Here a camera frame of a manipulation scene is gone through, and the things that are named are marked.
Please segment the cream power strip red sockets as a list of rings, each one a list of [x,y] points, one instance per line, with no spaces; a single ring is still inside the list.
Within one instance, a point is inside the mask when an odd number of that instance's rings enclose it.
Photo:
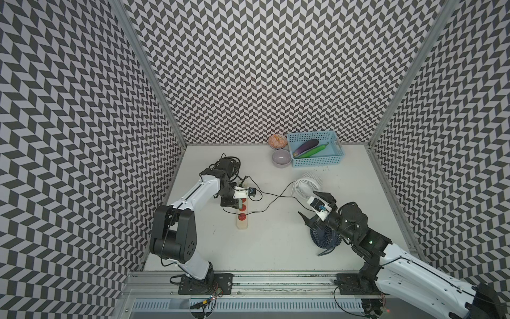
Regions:
[[[246,230],[248,228],[248,203],[246,198],[239,199],[236,226],[240,230]]]

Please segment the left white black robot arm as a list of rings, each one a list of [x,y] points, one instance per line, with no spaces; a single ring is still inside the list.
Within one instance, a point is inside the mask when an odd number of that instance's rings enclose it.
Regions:
[[[198,239],[195,214],[217,195],[232,199],[231,179],[235,169],[207,168],[197,183],[171,205],[161,205],[154,213],[150,253],[171,260],[191,279],[208,281],[212,264],[196,252]]]

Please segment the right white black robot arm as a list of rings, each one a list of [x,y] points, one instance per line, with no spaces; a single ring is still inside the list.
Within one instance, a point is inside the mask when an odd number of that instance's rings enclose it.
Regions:
[[[434,318],[504,318],[509,305],[487,284],[476,286],[421,261],[388,237],[370,228],[355,202],[337,207],[330,193],[315,191],[307,200],[315,215],[305,224],[328,228],[346,240],[364,260],[357,275],[363,290],[376,287]]]

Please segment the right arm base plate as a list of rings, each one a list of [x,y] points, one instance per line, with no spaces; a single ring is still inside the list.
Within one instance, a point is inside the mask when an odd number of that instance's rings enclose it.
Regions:
[[[373,280],[361,278],[357,273],[337,273],[334,283],[341,295],[381,295]]]

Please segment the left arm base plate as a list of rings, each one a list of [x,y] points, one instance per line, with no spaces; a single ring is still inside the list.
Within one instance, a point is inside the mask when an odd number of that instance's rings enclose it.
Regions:
[[[204,280],[192,279],[183,275],[179,283],[179,295],[230,295],[234,275],[232,273],[213,273]]]

